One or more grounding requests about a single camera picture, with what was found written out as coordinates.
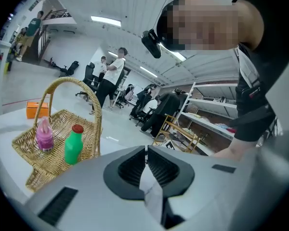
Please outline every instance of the floor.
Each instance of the floor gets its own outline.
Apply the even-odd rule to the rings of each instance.
[[[27,100],[39,102],[44,91],[54,80],[58,79],[59,71],[43,66],[27,63],[13,62],[12,71],[4,75],[3,79],[3,113],[23,109]],[[81,88],[73,83],[63,83],[57,87],[53,97],[53,108],[56,110],[67,109],[83,118],[94,120],[93,115],[89,115],[91,105],[81,96],[75,96]],[[102,109],[102,137],[117,143],[124,148],[136,145],[152,144],[153,139],[148,134],[141,133],[140,127],[136,127],[135,120],[129,120],[129,113],[132,105],[119,109],[117,106],[112,111],[107,109],[109,98],[106,98]],[[18,189],[9,174],[0,162],[0,183],[13,190],[13,195],[21,203],[27,199]]]

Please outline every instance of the black pants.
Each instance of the black pants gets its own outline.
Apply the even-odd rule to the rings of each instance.
[[[112,84],[109,80],[103,79],[96,91],[96,97],[98,101],[100,102],[101,107],[103,107],[103,104],[105,102],[105,98],[107,95],[113,93],[116,90],[116,86]]]
[[[98,76],[95,76],[95,75],[92,75],[93,76],[93,85],[95,86],[95,87],[97,87],[97,85],[98,85]]]
[[[141,101],[138,99],[137,102],[136,102],[136,105],[131,110],[130,115],[132,115],[133,117],[137,117],[136,110],[137,110],[137,108],[139,107],[140,104],[141,104]]]
[[[165,121],[165,117],[164,116],[153,114],[150,117],[150,119],[143,125],[141,130],[142,131],[147,131],[150,127],[152,127],[151,135],[153,137],[156,137],[158,135],[158,132],[161,129],[164,121]]]

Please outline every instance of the basket handle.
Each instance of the basket handle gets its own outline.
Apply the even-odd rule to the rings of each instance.
[[[42,108],[42,104],[45,100],[45,97],[47,94],[50,94],[50,100],[49,100],[49,107],[48,107],[48,116],[51,115],[52,112],[52,102],[53,102],[53,93],[56,90],[56,88],[64,83],[64,82],[72,82],[75,83],[76,85],[79,85],[80,87],[83,88],[83,90],[88,94],[88,96],[90,97],[92,103],[93,103],[93,107],[94,107],[94,116],[95,116],[95,123],[98,125],[101,123],[101,119],[102,119],[102,109],[101,109],[101,105],[100,102],[98,101],[96,95],[93,93],[93,91],[82,81],[73,78],[73,77],[61,77],[58,78],[57,80],[55,80],[53,83],[50,84],[50,86],[45,90],[41,101],[39,102],[39,106],[37,109],[37,112],[35,114],[35,118],[34,118],[34,123],[33,123],[33,127],[36,127],[37,123],[38,123],[38,117],[39,117],[39,112]]]

